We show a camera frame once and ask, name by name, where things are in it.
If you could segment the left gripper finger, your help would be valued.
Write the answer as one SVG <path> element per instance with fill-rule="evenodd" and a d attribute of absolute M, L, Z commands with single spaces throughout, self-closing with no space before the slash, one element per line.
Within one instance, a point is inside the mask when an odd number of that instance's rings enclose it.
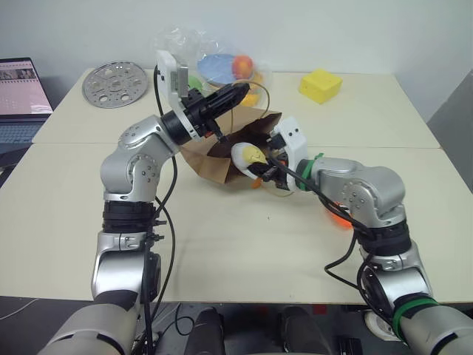
<path fill-rule="evenodd" d="M 227 84 L 212 94 L 212 104 L 239 104 L 250 90 L 248 83 Z"/>
<path fill-rule="evenodd" d="M 244 92 L 228 92 L 214 102 L 214 117 L 218 118 L 238 106 L 247 94 Z"/>

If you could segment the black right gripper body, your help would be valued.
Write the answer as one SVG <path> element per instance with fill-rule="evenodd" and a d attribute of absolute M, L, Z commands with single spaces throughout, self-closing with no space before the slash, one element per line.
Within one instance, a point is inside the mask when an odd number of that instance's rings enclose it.
<path fill-rule="evenodd" d="M 273 147 L 274 149 L 281 149 L 282 152 L 277 158 L 274 158 L 278 160 L 278 162 L 283 165 L 288 167 L 289 165 L 289 157 L 287 155 L 287 152 L 285 150 L 286 143 L 281 136 L 280 133 L 277 133 L 275 135 L 270 136 L 267 139 L 268 146 Z M 272 166 L 275 166 L 277 168 L 277 176 L 275 177 L 274 180 L 272 180 L 275 183 L 275 186 L 277 189 L 288 189 L 287 185 L 287 174 L 283 169 L 280 169 L 277 165 L 274 164 L 274 162 L 271 160 L 270 163 L 268 163 Z"/>

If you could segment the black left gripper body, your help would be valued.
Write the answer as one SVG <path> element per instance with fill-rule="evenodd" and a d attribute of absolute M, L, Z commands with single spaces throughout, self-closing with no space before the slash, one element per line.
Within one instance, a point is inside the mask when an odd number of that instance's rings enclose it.
<path fill-rule="evenodd" d="M 225 91 L 226 88 L 221 88 L 203 96 L 199 90 L 191 89 L 188 96 L 182 99 L 184 113 L 199 138 L 215 135 L 220 143 L 228 140 L 217 123 L 217 119 L 228 111 Z"/>

